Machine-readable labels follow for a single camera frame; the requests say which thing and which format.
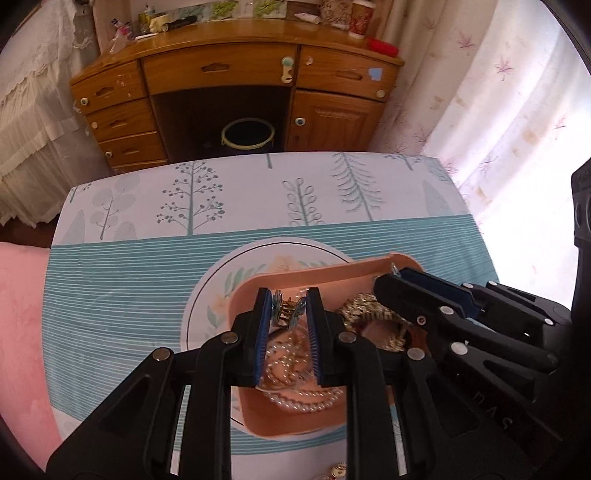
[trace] pearl necklace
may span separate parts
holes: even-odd
[[[340,388],[305,390],[300,388],[314,378],[309,354],[307,330],[298,325],[286,337],[275,339],[267,345],[266,368],[257,386],[273,403],[286,409],[304,413],[323,411],[330,408],[343,394]],[[298,401],[288,398],[289,391],[302,397]]]
[[[297,393],[299,395],[303,395],[306,397],[313,397],[313,398],[326,398],[324,401],[316,402],[316,403],[304,403],[301,401],[296,400],[289,400],[288,398],[284,397],[280,393],[271,393],[271,392],[264,392],[264,395],[271,400],[273,403],[276,403],[280,407],[287,407],[292,408],[295,411],[302,411],[305,413],[308,412],[315,412],[315,411],[323,411],[327,408],[332,407],[335,402],[340,398],[343,394],[343,390],[340,388],[329,388],[328,390],[298,390]]]

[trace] blue striped pattern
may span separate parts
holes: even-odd
[[[496,279],[470,215],[54,246],[43,306],[52,406],[83,420],[154,348],[179,351],[183,310],[201,276],[234,249],[273,236],[324,242],[354,259],[403,252],[455,283]],[[235,431],[232,453],[274,452],[277,443]]]

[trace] pink blanket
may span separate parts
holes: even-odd
[[[0,415],[41,468],[61,443],[41,346],[49,249],[0,242]]]

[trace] table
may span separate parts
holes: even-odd
[[[496,280],[474,220],[435,158],[257,154],[73,188],[43,308],[44,363],[61,435],[154,348],[195,348],[224,331],[228,298],[241,281],[391,251],[455,283]],[[237,480],[307,479],[345,460],[344,427],[258,438],[240,425],[236,398],[232,418]]]

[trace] cup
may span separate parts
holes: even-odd
[[[351,19],[349,21],[349,35],[351,37],[365,37],[375,7],[375,3],[368,0],[353,0]]]

